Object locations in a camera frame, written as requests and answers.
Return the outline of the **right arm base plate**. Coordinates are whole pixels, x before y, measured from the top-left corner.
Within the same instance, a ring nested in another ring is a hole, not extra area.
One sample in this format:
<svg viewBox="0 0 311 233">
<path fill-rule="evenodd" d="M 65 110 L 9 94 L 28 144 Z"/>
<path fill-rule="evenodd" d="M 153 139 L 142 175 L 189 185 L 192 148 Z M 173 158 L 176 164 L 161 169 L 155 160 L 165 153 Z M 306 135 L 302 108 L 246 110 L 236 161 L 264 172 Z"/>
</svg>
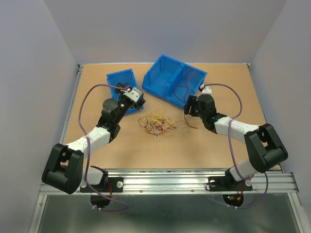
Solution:
<svg viewBox="0 0 311 233">
<path fill-rule="evenodd" d="M 208 177 L 205 189 L 211 192 L 235 192 L 235 191 L 252 191 L 252 185 L 247 185 L 244 180 L 236 181 L 227 179 L 225 176 Z"/>
</svg>

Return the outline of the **small blue bin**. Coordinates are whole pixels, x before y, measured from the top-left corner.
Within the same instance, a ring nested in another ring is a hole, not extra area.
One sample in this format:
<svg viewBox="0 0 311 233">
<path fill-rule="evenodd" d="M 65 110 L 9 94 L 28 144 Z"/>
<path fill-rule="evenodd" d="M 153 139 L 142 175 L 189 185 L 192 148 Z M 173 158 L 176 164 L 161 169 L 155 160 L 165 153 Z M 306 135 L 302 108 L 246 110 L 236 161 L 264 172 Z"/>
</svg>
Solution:
<svg viewBox="0 0 311 233">
<path fill-rule="evenodd" d="M 127 86 L 136 87 L 138 89 L 138 84 L 134 76 L 132 69 L 126 69 L 106 75 L 108 85 L 117 86 L 118 83 L 127 83 Z M 114 88 L 110 88 L 111 97 L 115 100 L 118 100 L 119 94 L 115 93 Z M 126 115 L 132 114 L 138 111 L 142 111 L 144 107 L 142 106 L 139 110 L 135 108 L 128 109 Z"/>
</svg>

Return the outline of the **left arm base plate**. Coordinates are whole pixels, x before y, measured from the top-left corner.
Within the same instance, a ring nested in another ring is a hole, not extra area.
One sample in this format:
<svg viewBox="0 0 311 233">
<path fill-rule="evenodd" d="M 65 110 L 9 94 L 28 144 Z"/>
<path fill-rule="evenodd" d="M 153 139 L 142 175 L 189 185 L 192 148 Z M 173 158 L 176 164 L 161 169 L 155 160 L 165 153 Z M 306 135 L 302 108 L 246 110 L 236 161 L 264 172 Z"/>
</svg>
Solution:
<svg viewBox="0 0 311 233">
<path fill-rule="evenodd" d="M 122 193 L 123 177 L 103 177 L 91 179 L 89 184 L 101 193 Z"/>
</svg>

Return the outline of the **aluminium rail frame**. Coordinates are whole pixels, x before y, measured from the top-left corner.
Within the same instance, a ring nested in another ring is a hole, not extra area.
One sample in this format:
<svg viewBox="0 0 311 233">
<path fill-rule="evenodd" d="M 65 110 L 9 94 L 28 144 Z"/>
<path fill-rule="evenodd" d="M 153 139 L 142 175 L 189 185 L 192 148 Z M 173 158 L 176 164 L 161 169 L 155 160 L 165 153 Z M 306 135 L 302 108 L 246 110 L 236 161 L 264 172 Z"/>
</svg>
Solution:
<svg viewBox="0 0 311 233">
<path fill-rule="evenodd" d="M 139 88 L 151 63 L 84 64 L 75 86 L 61 143 L 82 136 L 76 122 L 86 92 L 95 84 L 107 83 L 106 74 L 131 68 Z M 249 124 L 265 123 L 246 64 L 190 64 L 208 74 L 204 83 L 225 83 L 242 99 L 238 118 Z M 256 206 L 227 207 L 223 194 L 205 189 L 208 177 L 223 176 L 232 161 L 227 137 L 208 132 L 199 118 L 187 117 L 198 129 L 175 129 L 159 140 L 138 126 L 138 119 L 151 112 L 181 118 L 182 109 L 149 93 L 144 111 L 127 115 L 114 142 L 96 150 L 91 164 L 107 169 L 109 177 L 123 177 L 123 192 L 113 197 L 128 208 L 120 212 L 93 210 L 90 197 L 78 189 L 68 195 L 42 184 L 30 233 L 302 233 L 306 223 L 298 188 L 291 173 L 280 167 L 267 172 L 269 189 Z"/>
</svg>

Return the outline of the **blue double-compartment bin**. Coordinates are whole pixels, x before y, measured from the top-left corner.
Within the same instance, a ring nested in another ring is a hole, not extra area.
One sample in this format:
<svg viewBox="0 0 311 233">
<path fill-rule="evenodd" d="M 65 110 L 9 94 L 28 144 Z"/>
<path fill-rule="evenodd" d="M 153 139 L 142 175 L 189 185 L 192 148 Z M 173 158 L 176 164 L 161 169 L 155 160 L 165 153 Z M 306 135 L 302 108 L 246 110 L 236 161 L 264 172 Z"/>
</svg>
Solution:
<svg viewBox="0 0 311 233">
<path fill-rule="evenodd" d="M 197 93 L 206 76 L 207 72 L 162 54 L 145 74 L 142 88 L 183 108 L 188 97 Z"/>
</svg>

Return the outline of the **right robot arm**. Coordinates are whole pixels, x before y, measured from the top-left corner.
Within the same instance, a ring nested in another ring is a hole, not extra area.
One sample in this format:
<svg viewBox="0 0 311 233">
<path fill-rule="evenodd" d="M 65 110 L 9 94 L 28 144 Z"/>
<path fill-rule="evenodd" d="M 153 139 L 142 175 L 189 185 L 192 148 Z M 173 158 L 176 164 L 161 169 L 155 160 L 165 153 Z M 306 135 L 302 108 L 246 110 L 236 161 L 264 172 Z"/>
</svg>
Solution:
<svg viewBox="0 0 311 233">
<path fill-rule="evenodd" d="M 243 179 L 250 179 L 256 173 L 264 173 L 288 159 L 288 152 L 276 130 L 271 124 L 261 126 L 242 123 L 218 113 L 211 95 L 189 96 L 184 113 L 199 117 L 204 127 L 215 134 L 228 136 L 230 151 L 233 151 L 231 139 L 246 145 L 248 159 L 229 168 L 220 181 L 228 189 L 235 189 Z"/>
</svg>

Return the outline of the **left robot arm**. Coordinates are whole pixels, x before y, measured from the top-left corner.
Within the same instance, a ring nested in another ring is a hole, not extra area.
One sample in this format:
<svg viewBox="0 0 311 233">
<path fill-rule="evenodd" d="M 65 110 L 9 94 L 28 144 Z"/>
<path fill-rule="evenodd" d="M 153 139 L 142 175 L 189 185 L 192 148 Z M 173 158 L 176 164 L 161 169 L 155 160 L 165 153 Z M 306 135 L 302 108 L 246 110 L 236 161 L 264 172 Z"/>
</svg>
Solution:
<svg viewBox="0 0 311 233">
<path fill-rule="evenodd" d="M 120 121 L 131 108 L 139 110 L 145 103 L 143 93 L 126 83 L 114 87 L 118 99 L 103 102 L 97 125 L 84 136 L 68 144 L 53 146 L 42 174 L 42 182 L 67 194 L 79 187 L 90 186 L 97 191 L 108 187 L 108 172 L 90 166 L 90 156 L 97 149 L 111 143 L 118 135 Z"/>
</svg>

